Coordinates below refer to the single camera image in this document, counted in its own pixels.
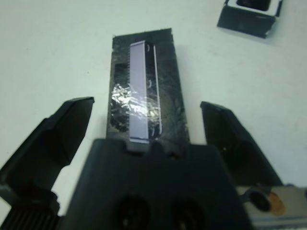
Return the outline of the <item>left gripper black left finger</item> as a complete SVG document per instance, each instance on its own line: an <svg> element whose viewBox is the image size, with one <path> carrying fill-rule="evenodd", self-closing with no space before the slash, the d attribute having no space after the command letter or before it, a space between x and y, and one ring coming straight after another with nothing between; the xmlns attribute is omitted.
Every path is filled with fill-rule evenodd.
<svg viewBox="0 0 307 230"><path fill-rule="evenodd" d="M0 196L11 207L38 205L59 210L51 191L70 165L88 127L93 97L68 100L32 131L0 170Z"/></svg>

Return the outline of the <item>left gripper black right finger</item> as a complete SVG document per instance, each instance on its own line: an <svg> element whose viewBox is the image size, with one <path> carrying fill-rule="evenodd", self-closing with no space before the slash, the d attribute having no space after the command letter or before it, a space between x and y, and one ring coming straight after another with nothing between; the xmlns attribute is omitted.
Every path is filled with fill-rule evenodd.
<svg viewBox="0 0 307 230"><path fill-rule="evenodd" d="M207 144L219 150L237 185L283 185L251 134L230 109L201 102L201 110Z"/></svg>

